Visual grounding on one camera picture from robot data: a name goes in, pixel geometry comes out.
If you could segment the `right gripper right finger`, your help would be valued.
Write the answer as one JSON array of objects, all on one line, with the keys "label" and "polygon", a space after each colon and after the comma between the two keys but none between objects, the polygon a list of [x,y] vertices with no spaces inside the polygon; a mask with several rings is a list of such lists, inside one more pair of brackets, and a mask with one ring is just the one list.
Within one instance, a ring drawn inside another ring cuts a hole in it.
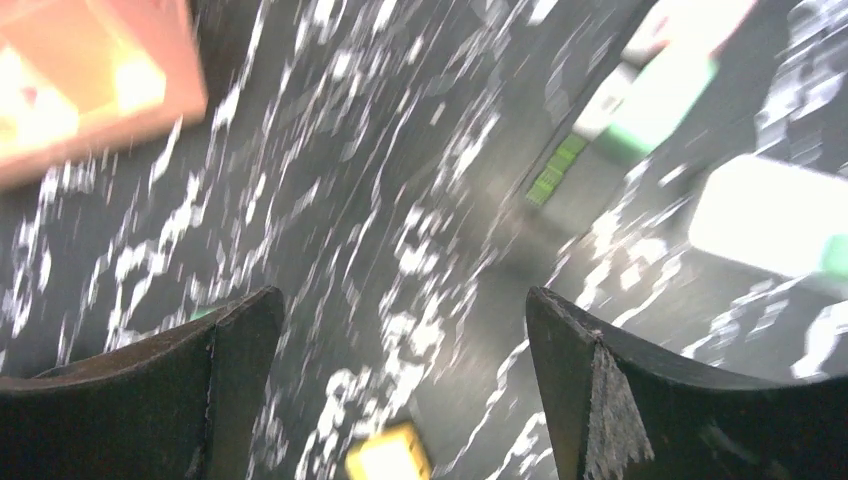
[{"label": "right gripper right finger", "polygon": [[562,479],[843,479],[847,381],[786,385],[682,357],[541,287],[526,325]]}]

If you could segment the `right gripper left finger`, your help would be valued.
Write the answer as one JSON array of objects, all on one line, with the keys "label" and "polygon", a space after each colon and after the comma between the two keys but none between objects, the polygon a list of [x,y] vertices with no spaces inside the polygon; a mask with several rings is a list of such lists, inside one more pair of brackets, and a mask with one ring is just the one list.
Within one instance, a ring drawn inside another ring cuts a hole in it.
[{"label": "right gripper left finger", "polygon": [[266,287],[117,350],[1,381],[5,479],[242,479],[285,321]]}]

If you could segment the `yellow plug adapter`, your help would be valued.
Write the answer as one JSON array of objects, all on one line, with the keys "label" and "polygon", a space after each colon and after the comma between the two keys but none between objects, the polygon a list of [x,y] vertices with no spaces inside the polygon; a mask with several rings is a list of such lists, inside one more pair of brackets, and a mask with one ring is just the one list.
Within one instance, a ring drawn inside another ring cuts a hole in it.
[{"label": "yellow plug adapter", "polygon": [[351,480],[430,480],[432,467],[411,422],[388,428],[352,447],[345,459]]}]

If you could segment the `green plug adapter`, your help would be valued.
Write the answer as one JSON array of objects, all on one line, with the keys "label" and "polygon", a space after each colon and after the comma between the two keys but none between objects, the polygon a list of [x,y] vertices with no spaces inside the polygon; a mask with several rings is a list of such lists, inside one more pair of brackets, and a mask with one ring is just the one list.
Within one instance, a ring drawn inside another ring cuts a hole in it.
[{"label": "green plug adapter", "polygon": [[680,46],[661,50],[640,70],[622,62],[598,85],[572,131],[611,160],[637,163],[674,133],[718,69],[715,59]]}]

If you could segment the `pink plug adapter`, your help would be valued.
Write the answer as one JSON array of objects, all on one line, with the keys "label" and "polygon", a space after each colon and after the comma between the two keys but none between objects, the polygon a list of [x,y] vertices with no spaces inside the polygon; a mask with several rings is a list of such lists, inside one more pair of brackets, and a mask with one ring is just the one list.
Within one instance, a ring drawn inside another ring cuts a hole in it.
[{"label": "pink plug adapter", "polygon": [[713,54],[756,5],[755,0],[657,1],[626,43],[621,57],[642,65],[668,46]]}]

